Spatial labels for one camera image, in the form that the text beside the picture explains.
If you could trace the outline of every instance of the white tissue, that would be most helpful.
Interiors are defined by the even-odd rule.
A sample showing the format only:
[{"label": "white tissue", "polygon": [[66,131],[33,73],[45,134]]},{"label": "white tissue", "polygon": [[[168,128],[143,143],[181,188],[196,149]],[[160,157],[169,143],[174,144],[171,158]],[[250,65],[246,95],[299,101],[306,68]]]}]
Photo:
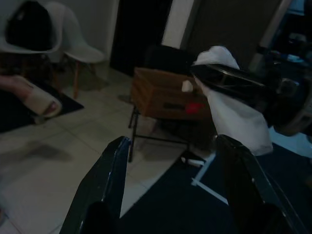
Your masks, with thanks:
[{"label": "white tissue", "polygon": [[193,85],[189,80],[185,80],[182,83],[182,92],[192,92],[193,91]]}]

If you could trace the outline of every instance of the person's foot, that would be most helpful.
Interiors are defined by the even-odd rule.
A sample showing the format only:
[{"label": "person's foot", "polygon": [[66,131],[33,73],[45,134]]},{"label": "person's foot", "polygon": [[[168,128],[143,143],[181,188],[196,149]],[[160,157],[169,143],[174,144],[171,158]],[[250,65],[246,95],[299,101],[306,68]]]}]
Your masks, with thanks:
[{"label": "person's foot", "polygon": [[[32,92],[33,87],[31,85],[29,85],[23,80],[16,78],[15,76],[1,77],[0,79],[7,79],[7,82],[9,82],[11,85],[12,93],[14,93],[23,102],[27,99],[27,97]],[[52,102],[51,105],[47,108],[47,110],[44,111],[43,114],[47,115],[55,111],[56,108],[57,108],[57,104],[55,102]]]}]

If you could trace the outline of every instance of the black rug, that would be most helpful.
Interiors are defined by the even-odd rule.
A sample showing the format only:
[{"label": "black rug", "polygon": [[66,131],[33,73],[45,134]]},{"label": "black rug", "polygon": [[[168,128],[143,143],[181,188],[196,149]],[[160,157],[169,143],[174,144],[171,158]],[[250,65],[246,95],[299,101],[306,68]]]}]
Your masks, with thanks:
[{"label": "black rug", "polygon": [[[59,115],[67,114],[83,106],[66,95],[59,95],[58,91],[45,83],[32,81],[36,86],[50,93],[62,103],[62,111]],[[27,109],[13,94],[0,90],[0,133],[7,132],[29,124],[34,124],[35,114]]]},{"label": "black rug", "polygon": [[[312,192],[305,185],[312,168],[307,159],[274,145],[274,152],[257,157],[264,171],[279,183],[307,229],[312,233]],[[119,233],[235,234],[230,209],[203,189],[191,186],[198,168],[180,159],[120,219]],[[202,182],[225,196],[218,157]]]}]

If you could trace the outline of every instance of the slipper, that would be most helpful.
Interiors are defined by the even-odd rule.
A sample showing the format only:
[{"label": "slipper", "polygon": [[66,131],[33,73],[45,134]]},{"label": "slipper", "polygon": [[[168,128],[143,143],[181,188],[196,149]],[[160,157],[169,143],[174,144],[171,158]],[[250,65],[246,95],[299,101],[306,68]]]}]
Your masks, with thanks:
[{"label": "slipper", "polygon": [[[33,112],[35,112],[39,116],[43,116],[46,118],[51,118],[56,116],[60,111],[62,110],[62,104],[58,99],[56,99],[51,94],[47,93],[46,91],[43,91],[39,87],[35,86],[33,83],[25,79],[21,76],[15,76],[19,80],[26,82],[29,86],[31,86],[32,92],[27,97],[27,99],[23,102],[23,104]],[[44,115],[43,113],[49,108],[49,106],[52,103],[56,104],[56,108],[54,111]]]}]

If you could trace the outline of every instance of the brown box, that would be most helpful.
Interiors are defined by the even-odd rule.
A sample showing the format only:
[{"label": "brown box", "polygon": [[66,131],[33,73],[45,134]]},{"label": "brown box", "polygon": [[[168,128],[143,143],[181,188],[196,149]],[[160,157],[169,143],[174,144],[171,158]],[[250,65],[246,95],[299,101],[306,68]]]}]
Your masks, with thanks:
[{"label": "brown box", "polygon": [[[193,93],[181,91],[185,80],[193,84]],[[135,68],[131,98],[140,113],[146,117],[180,120],[211,119],[207,98],[202,94],[193,77],[148,68]],[[197,113],[189,114],[186,109],[192,103],[199,103],[201,107]]]}]

